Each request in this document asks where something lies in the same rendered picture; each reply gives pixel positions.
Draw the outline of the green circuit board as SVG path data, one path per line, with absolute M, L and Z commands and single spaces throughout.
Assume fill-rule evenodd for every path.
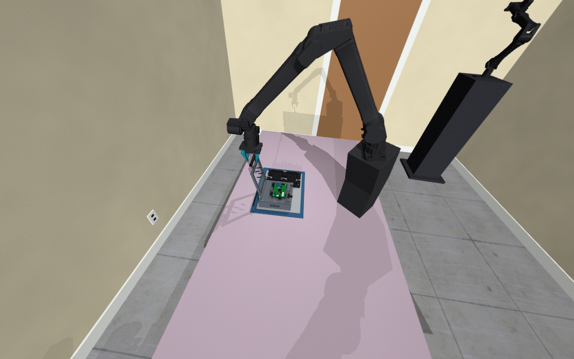
M 274 184 L 273 197 L 285 197 L 287 184 L 276 182 Z

